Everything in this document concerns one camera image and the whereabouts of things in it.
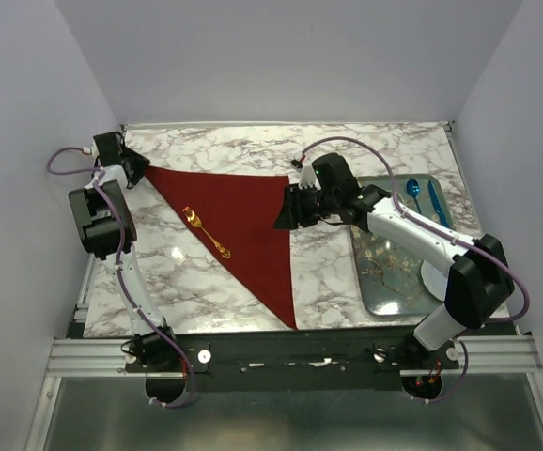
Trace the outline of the floral teal serving tray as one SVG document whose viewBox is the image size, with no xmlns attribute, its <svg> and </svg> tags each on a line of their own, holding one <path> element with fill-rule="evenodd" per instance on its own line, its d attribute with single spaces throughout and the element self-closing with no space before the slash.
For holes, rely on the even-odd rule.
<svg viewBox="0 0 543 451">
<path fill-rule="evenodd" d="M 416 179 L 420 184 L 418 199 L 421 214 L 440 224 L 427 189 L 430 180 L 434 183 L 445 215 L 453 227 L 454 220 L 442 187 L 433 176 L 397 175 L 396 192 L 399 201 L 417 211 L 413 199 L 407 194 L 408 179 Z M 425 316 L 442 303 L 435 299 L 422 283 L 420 268 L 423 261 L 409 249 L 380 235 L 364 233 L 356 226 L 352 226 L 349 232 L 362 302 L 370 314 L 389 319 Z"/>
</svg>

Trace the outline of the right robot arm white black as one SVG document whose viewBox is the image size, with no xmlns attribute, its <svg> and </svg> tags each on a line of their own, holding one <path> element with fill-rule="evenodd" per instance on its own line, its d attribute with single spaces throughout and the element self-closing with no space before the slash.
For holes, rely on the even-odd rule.
<svg viewBox="0 0 543 451">
<path fill-rule="evenodd" d="M 302 168 L 299 181 L 285 188 L 273 226 L 306 228 L 332 215 L 407 247 L 445 278 L 442 305 L 414 328 L 403 345 L 404 359 L 413 367 L 427 366 L 443 344 L 467 329 L 480 328 L 514 291 L 499 240 L 489 234 L 480 239 L 459 235 L 406 209 L 388 191 L 360 186 L 336 153 Z"/>
</svg>

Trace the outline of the blue metallic knife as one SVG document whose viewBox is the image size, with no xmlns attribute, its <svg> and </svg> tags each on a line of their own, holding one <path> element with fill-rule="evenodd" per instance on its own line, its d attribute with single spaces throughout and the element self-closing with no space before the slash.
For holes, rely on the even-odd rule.
<svg viewBox="0 0 543 451">
<path fill-rule="evenodd" d="M 427 183 L 427 189 L 430 196 L 431 204 L 440 220 L 440 224 L 446 228 L 451 228 L 451 224 L 445 215 L 444 209 L 442 208 L 442 203 L 438 197 L 438 192 L 435 188 L 434 183 L 431 180 Z"/>
</svg>

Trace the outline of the gold fork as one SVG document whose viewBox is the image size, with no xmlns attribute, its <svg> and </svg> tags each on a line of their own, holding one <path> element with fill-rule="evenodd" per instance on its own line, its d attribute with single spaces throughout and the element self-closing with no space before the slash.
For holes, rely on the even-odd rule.
<svg viewBox="0 0 543 451">
<path fill-rule="evenodd" d="M 200 217 L 196 214 L 196 212 L 191 209 L 190 207 L 186 206 L 184 208 L 181 209 L 181 211 L 183 212 L 184 216 L 186 217 L 187 221 L 189 222 L 189 224 L 196 228 L 196 229 L 200 229 L 204 234 L 205 236 L 212 242 L 212 244 L 214 245 L 215 249 L 218 251 L 218 253 L 220 254 L 220 256 L 224 259 L 230 259 L 232 257 L 231 255 L 231 252 L 229 249 L 227 249 L 225 246 L 223 246 L 220 242 L 218 242 L 208 231 L 207 229 L 203 226 L 202 224 L 202 221 L 200 219 Z"/>
</svg>

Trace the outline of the dark red cloth napkin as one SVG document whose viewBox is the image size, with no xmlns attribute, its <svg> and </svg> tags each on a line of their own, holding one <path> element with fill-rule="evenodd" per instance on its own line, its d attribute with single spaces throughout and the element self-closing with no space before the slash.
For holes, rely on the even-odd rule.
<svg viewBox="0 0 543 451">
<path fill-rule="evenodd" d="M 232 257 L 224 259 L 212 242 L 192 233 L 217 260 L 287 327 L 295 329 L 290 234 L 273 228 L 283 205 L 287 176 L 247 176 L 183 172 L 151 166 L 146 178 L 185 225 L 188 206 Z"/>
</svg>

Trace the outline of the blue metallic spoon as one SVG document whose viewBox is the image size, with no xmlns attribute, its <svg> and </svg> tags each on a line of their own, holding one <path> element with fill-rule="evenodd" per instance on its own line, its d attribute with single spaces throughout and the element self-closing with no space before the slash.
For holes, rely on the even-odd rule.
<svg viewBox="0 0 543 451">
<path fill-rule="evenodd" d="M 420 184 L 416 179 L 408 179 L 406 183 L 406 190 L 408 196 L 413 199 L 414 205 L 419 214 L 422 213 L 421 205 L 419 202 L 419 194 L 421 192 Z"/>
</svg>

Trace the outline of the pale blue small plate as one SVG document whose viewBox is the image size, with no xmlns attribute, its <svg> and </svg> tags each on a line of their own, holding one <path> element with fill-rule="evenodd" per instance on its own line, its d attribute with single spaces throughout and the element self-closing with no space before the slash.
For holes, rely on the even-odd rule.
<svg viewBox="0 0 543 451">
<path fill-rule="evenodd" d="M 421 265 L 420 275 L 427 291 L 439 302 L 443 302 L 448 284 L 447 277 L 425 260 Z"/>
</svg>

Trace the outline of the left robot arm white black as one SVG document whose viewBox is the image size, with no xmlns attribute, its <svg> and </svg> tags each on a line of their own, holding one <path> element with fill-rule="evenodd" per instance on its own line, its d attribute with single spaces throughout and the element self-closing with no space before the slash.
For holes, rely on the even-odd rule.
<svg viewBox="0 0 543 451">
<path fill-rule="evenodd" d="M 101 261 L 129 315 L 132 337 L 121 346 L 129 363 L 167 371 L 180 363 L 177 340 L 139 268 L 137 231 L 124 195 L 150 161 L 128 148 L 120 132 L 96 135 L 93 143 L 98 161 L 92 179 L 69 193 L 80 242 Z"/>
</svg>

